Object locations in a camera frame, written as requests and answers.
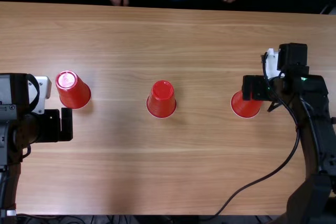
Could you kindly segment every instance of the upside-down cup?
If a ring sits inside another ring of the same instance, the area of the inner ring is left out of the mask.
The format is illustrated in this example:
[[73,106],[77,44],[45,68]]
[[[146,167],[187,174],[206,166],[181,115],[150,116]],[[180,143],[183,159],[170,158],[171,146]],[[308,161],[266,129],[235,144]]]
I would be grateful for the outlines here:
[[176,100],[173,85],[168,81],[156,82],[147,98],[149,113],[157,118],[167,118],[176,109]]
[[78,75],[70,70],[59,73],[56,77],[59,98],[65,107],[80,109],[91,98],[91,91]]
[[256,100],[243,100],[243,92],[240,90],[235,93],[231,98],[231,108],[233,112],[241,118],[253,118],[256,116],[262,105],[263,101]]

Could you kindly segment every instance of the wire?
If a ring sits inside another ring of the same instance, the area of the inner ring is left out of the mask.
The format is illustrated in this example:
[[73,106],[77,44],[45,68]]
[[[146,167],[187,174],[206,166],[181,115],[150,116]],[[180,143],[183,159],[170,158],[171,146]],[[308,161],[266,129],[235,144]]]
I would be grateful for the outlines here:
[[106,215],[106,218],[108,218],[110,223],[113,224],[112,220],[110,219],[110,217],[108,215]]
[[25,155],[22,155],[22,159],[24,159],[25,157],[28,157],[31,152],[32,152],[31,146],[30,146],[30,144],[28,144],[27,153]]
[[78,217],[76,217],[76,216],[67,215],[67,216],[64,217],[64,219],[67,218],[67,217],[68,217],[68,218],[74,218],[74,219],[80,220],[83,224],[86,224],[85,221],[83,221],[81,218],[78,218]]
[[260,223],[260,224],[263,224],[262,221],[259,219],[259,217],[257,215],[254,215],[254,217],[256,217],[257,221]]
[[288,164],[288,162],[291,160],[291,158],[294,156],[294,153],[296,151],[296,149],[298,148],[299,142],[300,142],[300,130],[298,128],[298,120],[295,117],[295,114],[293,112],[293,110],[283,101],[283,99],[281,99],[278,94],[275,92],[275,90],[272,88],[272,86],[270,85],[269,81],[268,81],[268,77],[266,75],[266,58],[267,58],[267,53],[265,53],[264,57],[263,57],[263,63],[262,63],[262,72],[264,73],[264,78],[265,78],[265,82],[268,86],[268,88],[271,90],[271,92],[273,93],[274,97],[278,100],[278,102],[280,102],[289,112],[289,114],[292,116],[295,125],[296,125],[296,140],[293,146],[293,149],[291,150],[290,154],[288,155],[288,157],[285,159],[285,161],[275,170],[273,170],[271,173],[265,175],[264,177],[257,179],[243,187],[241,187],[240,189],[236,190],[230,197],[229,199],[224,203],[224,205],[221,207],[221,209],[213,216],[206,218],[206,219],[201,219],[201,221],[208,221],[208,220],[212,220],[213,218],[217,217],[223,210],[224,208],[230,203],[230,201],[237,195],[239,194],[241,191],[243,191],[244,189],[255,185],[261,181],[264,181],[265,179],[273,176],[274,174],[276,174],[278,171],[280,171],[282,168],[284,168],[284,166],[286,166]]
[[39,215],[27,215],[27,214],[17,214],[17,217],[27,217],[27,218],[33,218],[33,219],[45,219],[45,220],[53,220],[59,218],[59,216],[39,216]]

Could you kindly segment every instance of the table surface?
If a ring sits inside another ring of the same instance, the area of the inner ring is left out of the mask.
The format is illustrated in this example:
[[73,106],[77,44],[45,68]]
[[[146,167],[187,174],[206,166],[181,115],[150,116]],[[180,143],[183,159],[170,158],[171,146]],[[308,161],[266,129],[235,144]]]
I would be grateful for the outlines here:
[[[237,117],[232,95],[261,74],[268,48],[308,44],[336,111],[336,17],[32,3],[0,3],[0,72],[76,72],[92,91],[75,110],[71,142],[34,144],[22,164],[17,210],[28,214],[214,214],[238,188],[280,165],[295,141],[289,114],[264,103]],[[177,109],[151,116],[155,81]],[[301,146],[272,178],[237,195],[227,215],[276,215],[303,182]]]

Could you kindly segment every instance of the red cup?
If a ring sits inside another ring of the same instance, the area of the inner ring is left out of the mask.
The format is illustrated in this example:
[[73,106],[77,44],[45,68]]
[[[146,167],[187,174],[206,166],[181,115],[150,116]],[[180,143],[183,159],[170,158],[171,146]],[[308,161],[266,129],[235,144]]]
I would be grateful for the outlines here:
[[156,82],[146,104],[148,111],[157,118],[166,118],[173,114],[176,109],[173,85],[168,81]]
[[70,70],[62,71],[57,75],[56,87],[59,98],[65,107],[79,109],[90,101],[89,86]]
[[231,98],[233,112],[241,118],[252,118],[258,114],[263,101],[243,100],[243,92],[240,90]]

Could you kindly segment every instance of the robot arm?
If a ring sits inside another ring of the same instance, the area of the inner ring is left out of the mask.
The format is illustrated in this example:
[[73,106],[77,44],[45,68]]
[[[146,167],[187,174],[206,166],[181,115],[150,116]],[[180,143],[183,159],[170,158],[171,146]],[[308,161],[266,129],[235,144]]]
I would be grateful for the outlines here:
[[309,74],[307,45],[280,45],[277,77],[244,76],[243,98],[279,102],[292,111],[306,163],[306,181],[290,196],[287,212],[272,223],[335,223],[336,135],[329,115],[328,90],[321,76]]
[[[28,83],[36,89],[31,102]],[[16,221],[20,164],[29,155],[30,144],[72,139],[72,110],[62,108],[62,119],[59,110],[44,110],[44,101],[39,103],[39,86],[30,74],[0,74],[0,220],[5,224]]]

